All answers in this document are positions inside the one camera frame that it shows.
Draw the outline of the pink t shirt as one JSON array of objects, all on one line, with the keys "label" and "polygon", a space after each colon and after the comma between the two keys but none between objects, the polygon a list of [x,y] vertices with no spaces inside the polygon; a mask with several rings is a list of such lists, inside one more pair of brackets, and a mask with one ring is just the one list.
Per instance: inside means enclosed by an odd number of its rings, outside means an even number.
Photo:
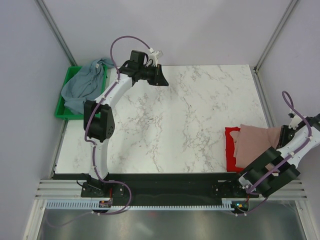
[{"label": "pink t shirt", "polygon": [[236,167],[244,169],[270,147],[276,149],[280,138],[280,127],[261,128],[240,125],[239,133],[232,131]]}]

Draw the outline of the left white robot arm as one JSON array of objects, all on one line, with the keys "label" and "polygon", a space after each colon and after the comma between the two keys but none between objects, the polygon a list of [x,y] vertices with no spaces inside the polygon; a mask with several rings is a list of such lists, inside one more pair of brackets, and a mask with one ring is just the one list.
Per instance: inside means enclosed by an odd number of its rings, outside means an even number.
[{"label": "left white robot arm", "polygon": [[149,49],[149,53],[132,50],[129,60],[118,69],[118,76],[110,86],[95,100],[84,104],[83,128],[84,140],[91,144],[91,170],[82,185],[82,197],[108,197],[115,183],[105,178],[109,174],[107,152],[109,140],[115,131],[113,109],[122,96],[139,80],[149,85],[167,87],[159,58],[160,50]]}]

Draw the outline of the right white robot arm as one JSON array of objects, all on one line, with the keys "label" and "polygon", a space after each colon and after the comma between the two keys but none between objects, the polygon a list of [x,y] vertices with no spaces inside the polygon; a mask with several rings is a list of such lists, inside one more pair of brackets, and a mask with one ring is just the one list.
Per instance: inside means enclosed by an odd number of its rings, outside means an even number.
[{"label": "right white robot arm", "polygon": [[238,174],[229,184],[235,197],[245,192],[267,198],[291,181],[300,172],[300,161],[313,148],[320,145],[320,116],[307,117],[295,126],[281,127],[277,149],[270,147]]}]

